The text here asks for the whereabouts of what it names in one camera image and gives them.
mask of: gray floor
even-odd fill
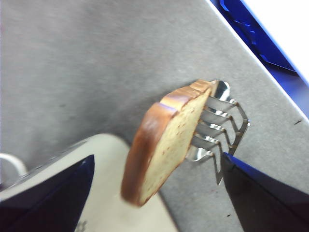
[[[93,134],[130,143],[153,102],[198,78],[228,81],[251,119],[236,155],[309,192],[308,122],[208,2],[1,3],[1,150],[30,168]],[[181,231],[241,231],[210,162],[185,161],[162,194]]]

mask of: blue object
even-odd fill
[[[262,62],[303,113],[309,117],[309,86],[262,29],[241,0],[211,0],[234,31]]]
[[[2,201],[0,231],[74,232],[93,174],[91,155],[43,183]]]
[[[225,188],[245,232],[309,231],[309,195],[224,154]]]

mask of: beige surface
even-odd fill
[[[95,173],[79,224],[87,232],[176,232],[159,195],[135,208],[120,197],[128,146],[111,135],[96,135],[79,149],[95,150]]]

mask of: toast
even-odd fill
[[[126,160],[121,186],[126,201],[144,205],[182,163],[210,92],[210,82],[197,80],[146,112]]]

